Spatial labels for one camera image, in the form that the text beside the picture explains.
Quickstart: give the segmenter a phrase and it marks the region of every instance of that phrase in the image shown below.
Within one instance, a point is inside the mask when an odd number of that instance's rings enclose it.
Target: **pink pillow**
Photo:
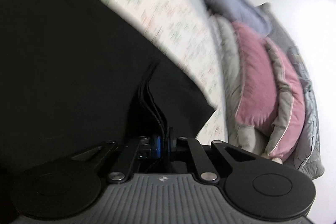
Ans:
[[[285,161],[294,151],[305,121],[305,100],[298,76],[287,56],[269,38],[265,48],[272,62],[278,88],[278,116],[265,153]]]
[[[277,88],[264,39],[250,27],[233,22],[241,60],[241,97],[236,121],[270,136],[278,114]]]

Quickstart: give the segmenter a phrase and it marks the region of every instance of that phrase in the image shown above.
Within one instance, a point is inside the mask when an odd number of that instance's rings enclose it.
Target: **black disc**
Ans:
[[[306,175],[270,160],[237,162],[224,190],[241,211],[274,221],[305,214],[315,198]]]
[[[14,182],[11,198],[22,214],[58,219],[90,206],[100,189],[99,177],[85,162],[55,161],[23,173]]]

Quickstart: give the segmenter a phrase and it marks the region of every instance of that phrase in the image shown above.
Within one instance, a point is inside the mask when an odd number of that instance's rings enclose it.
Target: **black garment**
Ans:
[[[0,42],[0,173],[125,141],[153,63],[149,89],[176,135],[196,136],[213,113],[176,65],[98,0],[0,0]]]

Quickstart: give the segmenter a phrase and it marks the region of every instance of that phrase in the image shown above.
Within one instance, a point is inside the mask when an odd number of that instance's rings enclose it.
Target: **white wall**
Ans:
[[[336,0],[251,0],[272,9],[305,60],[318,103],[322,177],[309,218],[316,224],[336,221]]]

